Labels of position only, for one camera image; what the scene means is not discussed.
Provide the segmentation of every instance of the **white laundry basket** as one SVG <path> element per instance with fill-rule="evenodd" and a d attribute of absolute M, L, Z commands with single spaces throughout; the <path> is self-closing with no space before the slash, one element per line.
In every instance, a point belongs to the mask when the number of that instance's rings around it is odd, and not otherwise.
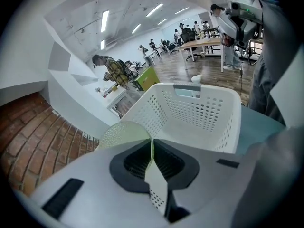
<path fill-rule="evenodd" d="M 200 98 L 175 89 L 200 91 Z M 209 85 L 155 84 L 121 121 L 142 125 L 157 139 L 235 153 L 241 124 L 241 99 L 231 89 Z"/>

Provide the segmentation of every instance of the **ceiling light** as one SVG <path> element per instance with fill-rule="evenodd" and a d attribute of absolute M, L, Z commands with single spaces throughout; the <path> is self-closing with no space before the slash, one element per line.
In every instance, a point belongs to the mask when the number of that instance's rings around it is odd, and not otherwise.
<path fill-rule="evenodd" d="M 163 23 L 164 21 L 166 21 L 167 19 L 164 19 L 163 21 L 159 22 L 157 25 L 160 25 L 161 23 Z"/>
<path fill-rule="evenodd" d="M 105 40 L 102 40 L 100 43 L 100 49 L 103 50 L 105 48 Z"/>
<path fill-rule="evenodd" d="M 163 3 L 160 3 L 155 9 L 153 9 L 148 15 L 147 17 L 149 17 L 151 14 L 153 14 L 157 9 L 159 9 L 161 6 L 163 5 Z"/>
<path fill-rule="evenodd" d="M 103 13 L 103 19 L 101 22 L 101 32 L 105 31 L 106 22 L 108 21 L 109 11 Z"/>
<path fill-rule="evenodd" d="M 187 8 L 185 8 L 185 9 L 182 9 L 181 11 L 178 11 L 178 12 L 176 12 L 175 14 L 178 14 L 178 13 L 180 13 L 180 12 L 183 12 L 184 10 L 187 10 L 189 7 L 187 7 Z"/>
<path fill-rule="evenodd" d="M 136 26 L 136 28 L 133 30 L 132 34 L 135 33 L 135 31 L 140 27 L 140 24 Z"/>

